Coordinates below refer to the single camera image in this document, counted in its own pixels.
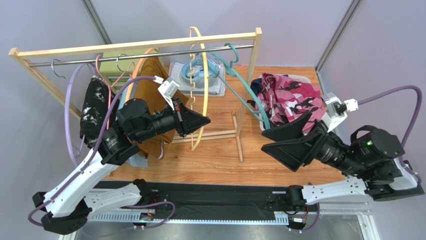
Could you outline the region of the pink camouflage trousers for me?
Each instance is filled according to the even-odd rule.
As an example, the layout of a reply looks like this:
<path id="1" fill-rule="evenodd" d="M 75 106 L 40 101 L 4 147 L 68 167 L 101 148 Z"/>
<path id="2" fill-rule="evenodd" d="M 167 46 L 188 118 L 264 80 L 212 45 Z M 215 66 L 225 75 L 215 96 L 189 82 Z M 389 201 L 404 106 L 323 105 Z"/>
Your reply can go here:
<path id="1" fill-rule="evenodd" d="M 267 105 L 271 109 L 272 121 L 277 127 L 291 123 L 303 113 L 311 111 L 312 116 L 303 127 L 305 132 L 310 131 L 314 122 L 320 121 L 326 113 L 320 89 L 313 85 L 309 78 L 268 72 L 262 73 L 258 78 L 262 78 L 264 96 L 269 101 Z M 262 107 L 261 102 L 258 105 L 255 101 L 251 101 L 250 104 L 257 111 Z"/>

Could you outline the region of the dark blue jeans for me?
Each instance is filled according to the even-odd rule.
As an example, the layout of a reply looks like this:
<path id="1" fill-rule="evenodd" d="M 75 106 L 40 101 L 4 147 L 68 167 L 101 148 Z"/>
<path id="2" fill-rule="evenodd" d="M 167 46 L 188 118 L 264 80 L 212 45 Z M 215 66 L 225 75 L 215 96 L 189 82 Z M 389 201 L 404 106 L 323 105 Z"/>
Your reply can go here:
<path id="1" fill-rule="evenodd" d="M 266 116 L 268 117 L 270 127 L 275 128 L 277 125 L 272 121 L 271 108 L 267 105 L 269 101 L 266 100 L 266 97 L 264 96 L 266 90 L 262 87 L 262 78 L 257 78 L 253 80 L 250 84 L 250 89 L 253 91 L 254 94 L 256 94 L 257 98 L 259 99 L 261 106 L 263 107 Z"/>

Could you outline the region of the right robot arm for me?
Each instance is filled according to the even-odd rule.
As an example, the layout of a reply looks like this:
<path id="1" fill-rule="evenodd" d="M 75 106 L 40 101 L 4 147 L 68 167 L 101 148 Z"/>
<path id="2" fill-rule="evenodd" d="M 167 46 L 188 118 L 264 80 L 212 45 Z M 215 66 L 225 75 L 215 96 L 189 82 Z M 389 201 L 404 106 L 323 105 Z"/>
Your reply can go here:
<path id="1" fill-rule="evenodd" d="M 343 196 L 370 196 L 374 201 L 400 200 L 425 194 L 420 181 L 410 174 L 408 162 L 397 136 L 372 125 L 364 125 L 364 135 L 353 133 L 345 144 L 323 120 L 315 120 L 308 133 L 303 128 L 310 112 L 297 120 L 264 130 L 270 139 L 261 150 L 291 171 L 313 160 L 339 170 L 345 180 L 320 185 L 291 185 L 285 191 L 285 206 L 294 212 L 324 200 Z"/>

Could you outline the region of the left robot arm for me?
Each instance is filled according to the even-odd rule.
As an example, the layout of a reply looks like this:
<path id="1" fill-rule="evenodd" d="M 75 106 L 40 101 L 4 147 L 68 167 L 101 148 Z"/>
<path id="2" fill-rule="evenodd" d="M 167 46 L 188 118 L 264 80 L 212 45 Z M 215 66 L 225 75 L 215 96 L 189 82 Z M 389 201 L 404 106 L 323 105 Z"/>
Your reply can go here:
<path id="1" fill-rule="evenodd" d="M 35 210 L 44 211 L 39 225 L 59 235 L 71 234 L 88 220 L 118 208 L 150 208 L 152 190 L 143 179 L 104 193 L 91 190 L 109 173 L 140 151 L 139 144 L 176 131 L 185 137 L 210 123 L 210 119 L 185 106 L 178 98 L 162 111 L 151 113 L 145 100 L 134 98 L 116 112 L 111 128 L 103 126 L 93 149 L 57 187 L 37 192 Z"/>

